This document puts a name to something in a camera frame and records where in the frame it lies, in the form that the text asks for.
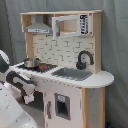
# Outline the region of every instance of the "black faucet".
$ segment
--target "black faucet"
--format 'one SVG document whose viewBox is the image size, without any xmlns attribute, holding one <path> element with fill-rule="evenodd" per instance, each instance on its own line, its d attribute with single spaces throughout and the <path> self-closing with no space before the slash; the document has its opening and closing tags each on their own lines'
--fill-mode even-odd
<svg viewBox="0 0 128 128">
<path fill-rule="evenodd" d="M 85 69 L 86 68 L 86 62 L 85 63 L 82 63 L 81 62 L 81 56 L 82 54 L 87 54 L 90 58 L 90 64 L 93 65 L 94 64 L 94 61 L 93 61 L 93 56 L 88 52 L 88 51 L 81 51 L 78 55 L 78 62 L 76 63 L 76 67 L 77 69 Z"/>
</svg>

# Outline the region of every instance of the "white cabinet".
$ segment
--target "white cabinet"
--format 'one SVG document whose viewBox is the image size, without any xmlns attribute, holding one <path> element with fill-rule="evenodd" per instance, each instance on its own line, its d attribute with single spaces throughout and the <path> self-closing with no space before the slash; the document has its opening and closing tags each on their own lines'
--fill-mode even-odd
<svg viewBox="0 0 128 128">
<path fill-rule="evenodd" d="M 45 128 L 83 128 L 81 89 L 45 82 Z"/>
<path fill-rule="evenodd" d="M 90 34 L 91 23 L 90 14 L 52 17 L 53 39 Z"/>
</svg>

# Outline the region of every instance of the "shelf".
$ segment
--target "shelf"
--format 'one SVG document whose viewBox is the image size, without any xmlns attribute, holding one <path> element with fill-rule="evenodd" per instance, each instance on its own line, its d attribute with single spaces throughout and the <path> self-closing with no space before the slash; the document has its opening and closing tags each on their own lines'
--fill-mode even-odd
<svg viewBox="0 0 128 128">
<path fill-rule="evenodd" d="M 102 10 L 93 11 L 61 11 L 61 12 L 27 12 L 20 13 L 20 15 L 36 15 L 36 14 L 84 14 L 84 13 L 98 13 L 103 12 Z"/>
</svg>

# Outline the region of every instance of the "backsplash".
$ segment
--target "backsplash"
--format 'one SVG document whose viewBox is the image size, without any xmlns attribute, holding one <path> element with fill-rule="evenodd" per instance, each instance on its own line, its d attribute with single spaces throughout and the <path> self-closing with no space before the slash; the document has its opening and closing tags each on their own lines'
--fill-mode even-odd
<svg viewBox="0 0 128 128">
<path fill-rule="evenodd" d="M 76 67 L 78 55 L 87 50 L 94 55 L 94 38 L 72 37 L 53 40 L 52 36 L 43 34 L 33 35 L 34 57 L 40 58 L 44 63 Z M 82 55 L 82 62 L 86 61 L 86 70 L 94 71 L 87 55 Z"/>
</svg>

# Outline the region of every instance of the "oven door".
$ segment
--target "oven door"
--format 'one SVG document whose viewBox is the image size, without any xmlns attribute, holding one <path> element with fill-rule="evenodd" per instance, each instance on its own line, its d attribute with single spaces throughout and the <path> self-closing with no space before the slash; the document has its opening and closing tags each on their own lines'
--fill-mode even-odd
<svg viewBox="0 0 128 128">
<path fill-rule="evenodd" d="M 46 128 L 82 128 L 81 89 L 45 82 Z"/>
</svg>

